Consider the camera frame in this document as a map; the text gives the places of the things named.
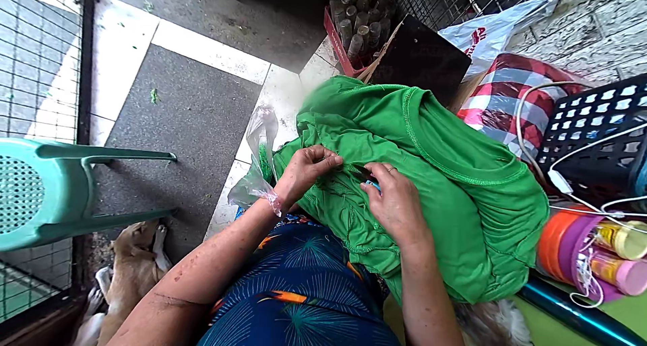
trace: red and white checkered bag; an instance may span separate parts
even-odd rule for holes
[[[499,54],[457,116],[522,157],[514,123],[514,110],[522,96],[536,85],[571,80],[586,83],[583,78],[543,61],[511,53]],[[581,85],[565,84],[537,89],[528,95],[522,109],[521,128],[523,144],[533,157],[542,144],[555,102],[584,89]]]

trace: woman's left hand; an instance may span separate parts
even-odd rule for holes
[[[310,189],[317,177],[343,162],[341,156],[321,145],[297,150],[274,186],[274,192],[282,201],[281,205],[284,208],[291,207]]]

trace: plastic chair leg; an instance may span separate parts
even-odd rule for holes
[[[144,212],[93,216],[77,222],[72,230],[72,234],[69,236],[77,236],[114,227],[129,226],[137,222],[154,220],[155,218],[170,217],[176,211],[177,209],[154,209]]]
[[[102,163],[109,159],[152,159],[177,161],[177,156],[170,152],[102,148],[99,146],[86,146],[83,154],[90,163]]]

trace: woman's right hand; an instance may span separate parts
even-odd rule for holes
[[[433,241],[413,182],[389,163],[368,163],[365,168],[377,178],[382,190],[380,195],[373,185],[360,184],[368,194],[371,213],[398,246]]]

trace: red crate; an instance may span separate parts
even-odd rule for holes
[[[342,64],[342,68],[344,69],[344,74],[349,77],[359,76],[360,73],[363,72],[364,69],[368,67],[368,65],[370,65],[371,57],[370,56],[360,57],[362,67],[360,69],[353,68],[351,65],[351,61],[348,60],[348,55],[346,55],[346,51],[344,50],[344,45],[342,44],[342,40],[339,38],[339,34],[337,33],[337,28],[335,27],[335,23],[333,22],[333,17],[330,15],[330,7],[326,6],[323,10],[324,10],[323,26],[326,28],[326,32],[328,32],[328,36],[330,37],[330,43],[333,44],[333,49],[337,54],[337,58],[339,58],[339,62]]]

